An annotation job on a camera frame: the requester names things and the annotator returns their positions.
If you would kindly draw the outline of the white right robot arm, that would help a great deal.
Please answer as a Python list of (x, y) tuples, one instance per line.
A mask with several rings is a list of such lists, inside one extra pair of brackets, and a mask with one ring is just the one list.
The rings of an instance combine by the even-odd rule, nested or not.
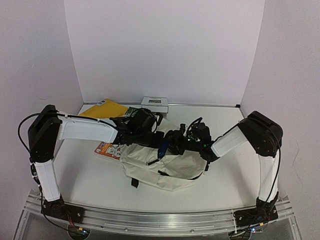
[(199, 153), (209, 166), (231, 150), (249, 143), (259, 159), (260, 180), (255, 208), (239, 211), (240, 219), (263, 222), (271, 218), (279, 196), (278, 178), (281, 163), (283, 129), (258, 111), (253, 111), (227, 132), (212, 139), (210, 128), (199, 117), (189, 126), (165, 134), (163, 146), (176, 155), (185, 151)]

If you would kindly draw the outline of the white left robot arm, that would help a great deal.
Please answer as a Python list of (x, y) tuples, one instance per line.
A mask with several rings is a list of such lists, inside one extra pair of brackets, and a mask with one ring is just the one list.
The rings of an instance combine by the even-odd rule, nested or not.
[(57, 140), (100, 141), (114, 145), (137, 144), (159, 149), (165, 134), (157, 128), (163, 119), (160, 113), (138, 108), (128, 116), (106, 119), (62, 113), (54, 105), (47, 105), (42, 112), (34, 113), (22, 120), (35, 118), (23, 143), (29, 153), (32, 177), (37, 183), (44, 203), (42, 212), (62, 218), (68, 206), (61, 195), (55, 168), (54, 152)]

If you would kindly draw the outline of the blue pencil case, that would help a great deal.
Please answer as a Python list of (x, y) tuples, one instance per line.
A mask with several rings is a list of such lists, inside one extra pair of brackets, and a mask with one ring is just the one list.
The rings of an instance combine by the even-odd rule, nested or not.
[(160, 148), (159, 148), (158, 151), (157, 151), (157, 158), (158, 158), (158, 159), (162, 159), (162, 158), (166, 155), (168, 146), (169, 146), (169, 143), (168, 143), (168, 142), (164, 141), (164, 142), (162, 143), (162, 145), (160, 146)]

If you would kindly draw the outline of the beige canvas student bag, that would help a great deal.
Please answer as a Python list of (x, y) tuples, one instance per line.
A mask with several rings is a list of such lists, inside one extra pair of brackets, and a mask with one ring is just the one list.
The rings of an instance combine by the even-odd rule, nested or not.
[(157, 149), (138, 144), (124, 148), (120, 163), (133, 187), (144, 183), (171, 192), (194, 185), (207, 165), (194, 151), (185, 151), (182, 155), (167, 151), (159, 158)]

